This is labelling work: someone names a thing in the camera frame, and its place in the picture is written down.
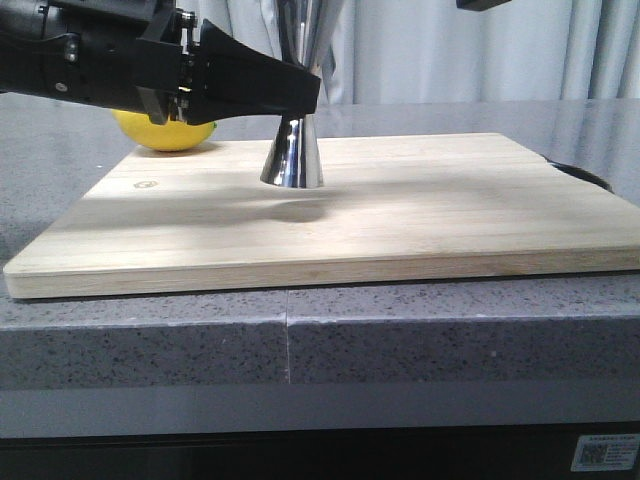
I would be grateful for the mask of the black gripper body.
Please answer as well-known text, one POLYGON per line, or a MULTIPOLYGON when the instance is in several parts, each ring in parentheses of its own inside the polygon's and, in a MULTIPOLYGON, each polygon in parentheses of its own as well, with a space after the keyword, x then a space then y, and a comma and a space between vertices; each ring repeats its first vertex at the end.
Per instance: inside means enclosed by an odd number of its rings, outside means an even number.
POLYGON ((4 1, 1 90, 163 125, 188 105, 196 25, 173 1, 4 1))

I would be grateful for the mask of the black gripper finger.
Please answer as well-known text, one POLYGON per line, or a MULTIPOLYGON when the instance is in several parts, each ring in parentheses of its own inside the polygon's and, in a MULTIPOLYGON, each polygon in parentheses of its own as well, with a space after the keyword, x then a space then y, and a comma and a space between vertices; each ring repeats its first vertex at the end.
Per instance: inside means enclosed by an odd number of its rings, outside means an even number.
POLYGON ((316 110, 319 77, 255 51, 209 20, 200 29, 187 123, 251 115, 301 117, 316 110))
POLYGON ((456 7, 471 12, 484 12, 498 7, 510 0, 456 0, 456 7))

